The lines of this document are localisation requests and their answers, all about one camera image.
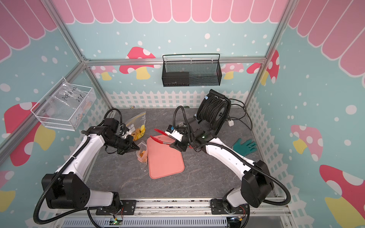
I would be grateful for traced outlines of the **small clear zip bag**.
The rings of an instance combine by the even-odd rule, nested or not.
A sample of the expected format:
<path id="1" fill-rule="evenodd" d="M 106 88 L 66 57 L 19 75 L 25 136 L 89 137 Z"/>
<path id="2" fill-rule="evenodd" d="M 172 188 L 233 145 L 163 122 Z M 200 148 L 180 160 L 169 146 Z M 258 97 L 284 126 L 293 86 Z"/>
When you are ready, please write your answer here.
<path id="1" fill-rule="evenodd" d="M 147 151 L 147 144 L 142 141 L 139 145 L 139 150 L 136 152 L 137 159 L 141 163 L 147 164 L 148 160 L 148 151 Z"/>

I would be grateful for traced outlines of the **clear resealable bag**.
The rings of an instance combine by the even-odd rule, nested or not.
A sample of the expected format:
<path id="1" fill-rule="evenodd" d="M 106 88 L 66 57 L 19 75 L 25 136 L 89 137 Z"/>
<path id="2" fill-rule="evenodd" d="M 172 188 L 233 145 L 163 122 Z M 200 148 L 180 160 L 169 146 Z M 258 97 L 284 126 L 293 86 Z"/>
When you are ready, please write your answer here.
<path id="1" fill-rule="evenodd" d="M 133 137 L 133 141 L 137 141 L 144 136 L 146 131 L 145 122 L 146 111 L 141 112 L 126 122 L 125 125 L 129 129 L 127 135 L 131 135 Z"/>

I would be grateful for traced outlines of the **red metal tongs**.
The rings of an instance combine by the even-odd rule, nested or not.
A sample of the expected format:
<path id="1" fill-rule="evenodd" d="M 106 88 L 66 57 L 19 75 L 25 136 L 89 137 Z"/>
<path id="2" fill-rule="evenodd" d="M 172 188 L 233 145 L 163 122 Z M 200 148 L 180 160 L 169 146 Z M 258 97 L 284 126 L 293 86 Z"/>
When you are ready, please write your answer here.
<path id="1" fill-rule="evenodd" d="M 160 134 L 157 136 L 150 136 L 150 138 L 152 140 L 154 140 L 155 142 L 157 142 L 159 144 L 169 145 L 170 147 L 175 148 L 179 151 L 183 151 L 183 152 L 186 151 L 187 148 L 192 149 L 192 146 L 189 143 L 179 141 L 179 140 L 173 138 L 171 135 L 168 135 L 166 132 L 163 132 L 162 130 L 159 130 L 156 128 L 154 130 Z"/>

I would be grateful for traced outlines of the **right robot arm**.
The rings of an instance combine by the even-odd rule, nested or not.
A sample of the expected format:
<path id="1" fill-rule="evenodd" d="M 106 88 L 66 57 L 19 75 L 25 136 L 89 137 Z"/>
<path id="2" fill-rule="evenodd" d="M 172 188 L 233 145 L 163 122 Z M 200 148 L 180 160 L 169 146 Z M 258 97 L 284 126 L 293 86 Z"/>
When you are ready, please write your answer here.
<path id="1" fill-rule="evenodd" d="M 291 201 L 288 188 L 270 175 L 268 166 L 259 160 L 254 162 L 229 148 L 218 137 L 205 132 L 195 118 L 188 119 L 183 106 L 178 106 L 173 114 L 173 124 L 166 129 L 166 134 L 175 139 L 171 147 L 184 152 L 188 146 L 195 151 L 203 151 L 218 159 L 241 180 L 241 186 L 230 190 L 222 199 L 223 208 L 231 213 L 241 205 L 258 208 L 262 203 L 285 206 Z M 267 196 L 279 186 L 285 192 L 283 201 L 271 201 Z"/>

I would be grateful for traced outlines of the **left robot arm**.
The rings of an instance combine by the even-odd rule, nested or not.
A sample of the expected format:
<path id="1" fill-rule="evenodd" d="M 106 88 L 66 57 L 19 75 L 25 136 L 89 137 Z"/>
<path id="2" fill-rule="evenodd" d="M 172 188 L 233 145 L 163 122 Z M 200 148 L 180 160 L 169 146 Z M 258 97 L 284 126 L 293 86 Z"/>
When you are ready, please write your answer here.
<path id="1" fill-rule="evenodd" d="M 140 149 L 127 131 L 121 111 L 116 108 L 108 110 L 101 123 L 82 131 L 84 138 L 76 151 L 54 173 L 43 177 L 43 193 L 34 209 L 34 222 L 44 225 L 86 211 L 91 223 L 98 227 L 91 216 L 91 210 L 104 211 L 113 216 L 122 213 L 125 207 L 119 193 L 91 190 L 84 182 L 84 175 L 102 147 L 112 147 L 118 155 Z M 40 209 L 43 203 L 50 209 L 67 211 L 49 219 L 41 219 Z"/>

